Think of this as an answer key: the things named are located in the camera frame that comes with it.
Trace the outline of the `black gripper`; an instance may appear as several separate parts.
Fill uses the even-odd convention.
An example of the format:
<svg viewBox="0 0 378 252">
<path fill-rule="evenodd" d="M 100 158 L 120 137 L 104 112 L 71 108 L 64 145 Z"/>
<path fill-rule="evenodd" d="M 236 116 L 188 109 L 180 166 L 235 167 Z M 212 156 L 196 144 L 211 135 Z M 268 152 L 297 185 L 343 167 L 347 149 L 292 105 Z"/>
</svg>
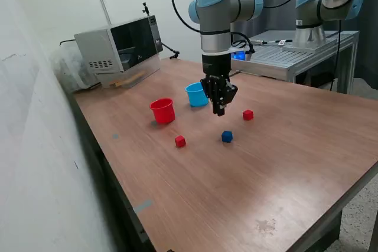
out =
<svg viewBox="0 0 378 252">
<path fill-rule="evenodd" d="M 234 99 L 238 88 L 230 82 L 231 54 L 202 55 L 203 72 L 205 78 L 200 80 L 205 95 L 212 103 L 213 113 L 219 116 L 225 114 L 225 108 Z M 219 95 L 219 78 L 226 78 L 222 82 Z"/>
</svg>

